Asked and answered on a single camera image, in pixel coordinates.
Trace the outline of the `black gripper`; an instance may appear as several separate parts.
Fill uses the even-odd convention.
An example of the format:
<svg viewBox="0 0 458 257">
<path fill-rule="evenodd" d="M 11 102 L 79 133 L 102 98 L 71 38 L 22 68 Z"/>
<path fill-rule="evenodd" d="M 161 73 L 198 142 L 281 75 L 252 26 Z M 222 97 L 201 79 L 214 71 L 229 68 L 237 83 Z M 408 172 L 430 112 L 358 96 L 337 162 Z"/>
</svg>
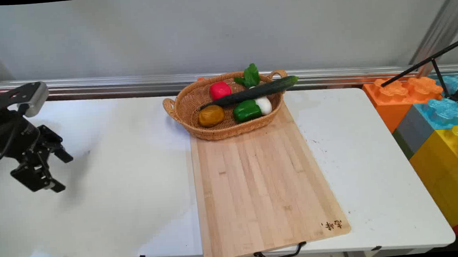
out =
<svg viewBox="0 0 458 257">
<path fill-rule="evenodd" d="M 13 158 L 19 163 L 10 175 L 32 192 L 50 189 L 56 193 L 64 191 L 64 186 L 57 181 L 49 170 L 47 160 L 38 158 L 32 147 L 38 141 L 39 153 L 54 154 L 62 162 L 68 163 L 74 158 L 65 151 L 60 135 L 45 125 L 36 129 L 24 118 L 29 108 L 18 110 L 0 110 L 0 160 Z"/>
</svg>

